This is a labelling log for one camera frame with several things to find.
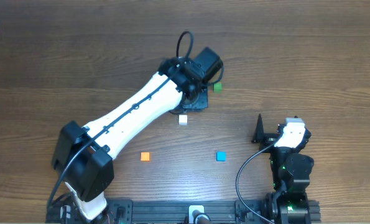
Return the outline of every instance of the orange block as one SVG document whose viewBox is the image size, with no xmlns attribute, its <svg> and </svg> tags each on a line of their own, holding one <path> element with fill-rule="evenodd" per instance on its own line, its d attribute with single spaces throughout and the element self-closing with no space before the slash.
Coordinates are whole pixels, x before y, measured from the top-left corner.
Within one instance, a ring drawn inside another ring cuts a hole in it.
<svg viewBox="0 0 370 224">
<path fill-rule="evenodd" d="M 149 152 L 141 152 L 141 161 L 142 162 L 150 162 L 150 153 Z"/>
</svg>

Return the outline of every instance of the green block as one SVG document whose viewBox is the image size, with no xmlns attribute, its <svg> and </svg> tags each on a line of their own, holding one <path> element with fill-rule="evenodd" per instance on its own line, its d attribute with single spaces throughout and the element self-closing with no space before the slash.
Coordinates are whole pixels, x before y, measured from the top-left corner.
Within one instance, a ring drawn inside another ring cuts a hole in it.
<svg viewBox="0 0 370 224">
<path fill-rule="evenodd" d="M 222 83 L 218 82 L 214 84 L 214 92 L 222 92 Z"/>
</svg>

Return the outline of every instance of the blue cube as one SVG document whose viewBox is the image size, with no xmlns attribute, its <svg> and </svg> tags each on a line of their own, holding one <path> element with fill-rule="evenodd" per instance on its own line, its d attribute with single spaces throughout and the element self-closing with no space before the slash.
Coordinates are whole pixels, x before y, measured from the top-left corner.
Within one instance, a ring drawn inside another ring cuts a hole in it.
<svg viewBox="0 0 370 224">
<path fill-rule="evenodd" d="M 226 161 L 226 152 L 217 152 L 216 160 L 221 162 Z"/>
</svg>

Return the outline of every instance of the wood grain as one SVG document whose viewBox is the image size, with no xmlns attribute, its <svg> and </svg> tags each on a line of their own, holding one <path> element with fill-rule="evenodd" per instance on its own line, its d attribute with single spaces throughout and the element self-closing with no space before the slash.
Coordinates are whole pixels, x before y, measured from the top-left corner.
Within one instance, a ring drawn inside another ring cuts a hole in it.
<svg viewBox="0 0 370 224">
<path fill-rule="evenodd" d="M 44 221 L 60 128 L 133 95 L 185 29 L 192 56 L 205 46 L 221 55 L 223 92 L 188 126 L 164 114 L 138 134 L 106 195 L 236 200 L 258 113 L 266 131 L 298 115 L 312 132 L 302 153 L 315 160 L 307 193 L 322 220 L 370 222 L 370 0 L 0 0 L 0 222 Z M 271 183 L 262 155 L 240 188 L 261 198 Z"/>
</svg>

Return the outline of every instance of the white block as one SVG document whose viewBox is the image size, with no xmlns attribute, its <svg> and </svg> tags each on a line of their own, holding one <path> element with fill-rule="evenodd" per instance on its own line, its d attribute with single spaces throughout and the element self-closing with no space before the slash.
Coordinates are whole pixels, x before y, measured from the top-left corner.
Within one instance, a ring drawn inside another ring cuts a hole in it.
<svg viewBox="0 0 370 224">
<path fill-rule="evenodd" d="M 179 125 L 187 125 L 187 114 L 179 115 Z"/>
</svg>

